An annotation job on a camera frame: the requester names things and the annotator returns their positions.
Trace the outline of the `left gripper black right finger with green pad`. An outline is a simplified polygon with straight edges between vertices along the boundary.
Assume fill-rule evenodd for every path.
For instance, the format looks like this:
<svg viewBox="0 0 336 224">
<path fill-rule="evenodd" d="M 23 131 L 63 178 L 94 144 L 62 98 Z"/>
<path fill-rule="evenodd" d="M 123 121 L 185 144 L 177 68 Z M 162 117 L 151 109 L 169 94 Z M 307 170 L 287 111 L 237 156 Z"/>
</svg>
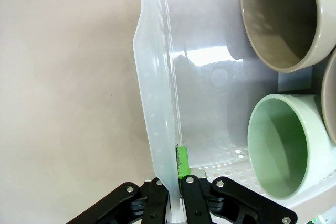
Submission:
<svg viewBox="0 0 336 224">
<path fill-rule="evenodd" d="M 228 177 L 210 182 L 204 170 L 191 171 L 185 146 L 176 147 L 180 196 L 188 223 L 297 223 L 297 214 Z"/>
</svg>

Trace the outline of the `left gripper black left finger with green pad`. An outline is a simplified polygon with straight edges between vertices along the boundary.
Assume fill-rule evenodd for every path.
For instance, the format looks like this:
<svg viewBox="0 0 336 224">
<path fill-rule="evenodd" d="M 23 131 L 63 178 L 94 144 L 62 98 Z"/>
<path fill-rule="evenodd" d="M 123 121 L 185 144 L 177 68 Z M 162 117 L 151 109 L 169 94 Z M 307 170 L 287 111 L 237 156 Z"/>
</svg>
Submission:
<svg viewBox="0 0 336 224">
<path fill-rule="evenodd" d="M 69 223 L 166 223 L 169 191 L 156 177 L 142 186 L 125 182 Z"/>
</svg>

